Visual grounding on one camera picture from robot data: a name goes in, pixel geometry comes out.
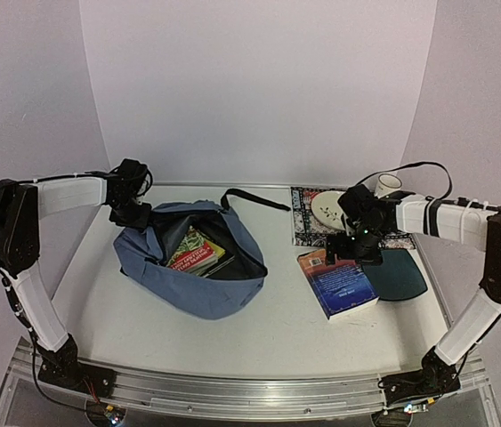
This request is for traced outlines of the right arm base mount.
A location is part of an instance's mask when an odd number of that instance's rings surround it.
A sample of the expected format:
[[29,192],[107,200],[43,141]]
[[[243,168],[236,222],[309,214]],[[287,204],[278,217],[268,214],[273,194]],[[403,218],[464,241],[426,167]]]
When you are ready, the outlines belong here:
[[426,368],[387,375],[379,381],[378,387],[384,392],[386,406],[393,408],[458,391],[460,381],[457,371],[453,368],[443,374]]

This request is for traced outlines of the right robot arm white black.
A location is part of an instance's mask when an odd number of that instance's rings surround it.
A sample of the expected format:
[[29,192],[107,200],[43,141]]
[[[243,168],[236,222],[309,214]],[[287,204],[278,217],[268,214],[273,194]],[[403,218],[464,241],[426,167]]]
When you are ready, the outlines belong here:
[[365,185],[318,194],[312,207],[335,234],[326,240],[326,260],[383,263],[382,243],[392,234],[457,244],[483,257],[480,283],[432,353],[453,366],[501,317],[501,205],[461,197],[443,199],[400,190],[378,197]]

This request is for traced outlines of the blue student backpack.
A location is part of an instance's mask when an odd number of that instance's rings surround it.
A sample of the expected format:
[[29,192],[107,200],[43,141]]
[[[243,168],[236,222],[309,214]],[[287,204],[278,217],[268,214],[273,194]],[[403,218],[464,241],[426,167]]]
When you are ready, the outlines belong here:
[[121,273],[197,318],[217,320],[242,310],[263,288],[268,270],[230,197],[290,209],[241,189],[226,190],[218,203],[158,205],[144,230],[125,228],[116,237]]

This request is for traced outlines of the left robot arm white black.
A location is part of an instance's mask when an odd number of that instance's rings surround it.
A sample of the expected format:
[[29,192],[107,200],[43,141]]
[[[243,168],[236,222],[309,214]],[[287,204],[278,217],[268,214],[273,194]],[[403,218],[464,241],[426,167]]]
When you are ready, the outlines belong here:
[[149,168],[129,158],[109,172],[0,181],[0,276],[14,315],[40,349],[58,353],[70,340],[41,276],[40,222],[59,212],[106,205],[112,223],[143,230],[151,206],[142,198],[152,183]]

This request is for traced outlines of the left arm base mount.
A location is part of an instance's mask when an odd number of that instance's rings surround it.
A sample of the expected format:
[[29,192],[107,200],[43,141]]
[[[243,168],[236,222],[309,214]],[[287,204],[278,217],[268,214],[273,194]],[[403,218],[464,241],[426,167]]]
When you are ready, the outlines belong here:
[[42,364],[37,374],[40,382],[80,393],[95,393],[97,398],[108,398],[114,389],[115,370],[80,362],[77,347],[64,346],[58,351],[37,347]]

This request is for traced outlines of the red treehouse comic book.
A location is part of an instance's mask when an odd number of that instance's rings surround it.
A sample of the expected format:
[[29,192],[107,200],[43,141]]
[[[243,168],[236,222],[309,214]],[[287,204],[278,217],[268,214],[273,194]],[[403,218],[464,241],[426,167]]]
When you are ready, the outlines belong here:
[[224,255],[224,248],[190,226],[166,267],[201,276],[217,265]]

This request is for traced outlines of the blue orange back-cover book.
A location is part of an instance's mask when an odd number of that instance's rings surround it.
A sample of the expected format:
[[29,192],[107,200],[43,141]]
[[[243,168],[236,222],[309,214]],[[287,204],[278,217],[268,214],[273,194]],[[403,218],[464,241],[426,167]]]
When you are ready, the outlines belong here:
[[374,306],[379,301],[362,268],[348,260],[326,264],[326,250],[297,257],[297,262],[328,321]]

